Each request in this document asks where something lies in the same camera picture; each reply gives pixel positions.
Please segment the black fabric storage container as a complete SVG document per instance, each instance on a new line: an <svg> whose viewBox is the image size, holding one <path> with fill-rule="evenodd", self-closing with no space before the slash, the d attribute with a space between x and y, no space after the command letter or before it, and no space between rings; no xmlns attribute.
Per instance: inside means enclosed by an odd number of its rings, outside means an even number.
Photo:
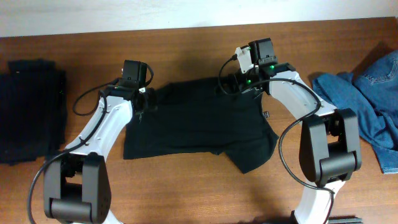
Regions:
<svg viewBox="0 0 398 224"><path fill-rule="evenodd" d="M49 156L65 142L66 73L54 61L15 60L1 74L1 163Z"/></svg>

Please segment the blue denim jeans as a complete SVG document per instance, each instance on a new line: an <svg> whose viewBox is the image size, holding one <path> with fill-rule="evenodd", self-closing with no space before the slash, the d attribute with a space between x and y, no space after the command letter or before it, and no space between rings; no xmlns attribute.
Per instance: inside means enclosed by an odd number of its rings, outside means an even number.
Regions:
<svg viewBox="0 0 398 224"><path fill-rule="evenodd" d="M312 81L316 94L358 117L359 135L370 145L384 174L397 173L397 51L357 77L324 73Z"/></svg>

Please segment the black t-shirt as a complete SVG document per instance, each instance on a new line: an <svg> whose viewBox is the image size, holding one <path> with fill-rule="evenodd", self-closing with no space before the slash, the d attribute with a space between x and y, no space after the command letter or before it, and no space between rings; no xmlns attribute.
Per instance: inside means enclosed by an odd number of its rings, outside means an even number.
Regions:
<svg viewBox="0 0 398 224"><path fill-rule="evenodd" d="M169 83L155 91L157 109L126 125L124 159L180 153L226 154L245 174L273 155L278 135L262 110L262 95L225 95L216 78Z"/></svg>

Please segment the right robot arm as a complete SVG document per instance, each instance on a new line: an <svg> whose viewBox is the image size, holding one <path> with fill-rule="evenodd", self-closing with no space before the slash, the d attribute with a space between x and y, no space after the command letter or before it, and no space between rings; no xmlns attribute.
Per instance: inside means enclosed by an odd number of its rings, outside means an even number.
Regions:
<svg viewBox="0 0 398 224"><path fill-rule="evenodd" d="M295 118L282 132L278 153L287 167L282 143L288 131L301 125L299 163L305 176L301 200L290 217L279 223L362 223L356 216L332 217L338 191L362 165L358 119L351 109L338 109L318 96L301 79L290 63L280 63L270 38L254 40L237 47L230 58L239 63L232 78L229 95L242 95L250 90L265 92L282 103Z"/></svg>

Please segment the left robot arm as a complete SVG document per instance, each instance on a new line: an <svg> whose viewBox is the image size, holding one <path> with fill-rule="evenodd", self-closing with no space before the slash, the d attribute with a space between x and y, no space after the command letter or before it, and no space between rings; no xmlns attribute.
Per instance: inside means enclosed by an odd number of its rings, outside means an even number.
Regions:
<svg viewBox="0 0 398 224"><path fill-rule="evenodd" d="M98 102L81 133L47 161L44 213L61 223L118 223L112 213L106 159L119 133L134 119L156 108L154 72L144 62L125 60L121 77L99 87Z"/></svg>

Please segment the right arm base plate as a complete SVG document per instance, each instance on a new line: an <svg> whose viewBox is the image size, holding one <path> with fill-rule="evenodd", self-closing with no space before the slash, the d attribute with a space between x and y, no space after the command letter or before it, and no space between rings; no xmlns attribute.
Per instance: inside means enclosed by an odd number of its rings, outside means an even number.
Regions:
<svg viewBox="0 0 398 224"><path fill-rule="evenodd" d="M353 218L331 218L328 224L363 224L363 219L358 217Z"/></svg>

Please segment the small shirt label tag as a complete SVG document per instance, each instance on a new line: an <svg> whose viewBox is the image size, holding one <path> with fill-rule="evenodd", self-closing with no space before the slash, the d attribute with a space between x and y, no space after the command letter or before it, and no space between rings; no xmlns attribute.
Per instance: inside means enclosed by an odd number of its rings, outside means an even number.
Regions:
<svg viewBox="0 0 398 224"><path fill-rule="evenodd" d="M270 116L268 111L263 112L263 115L265 118L268 118Z"/></svg>

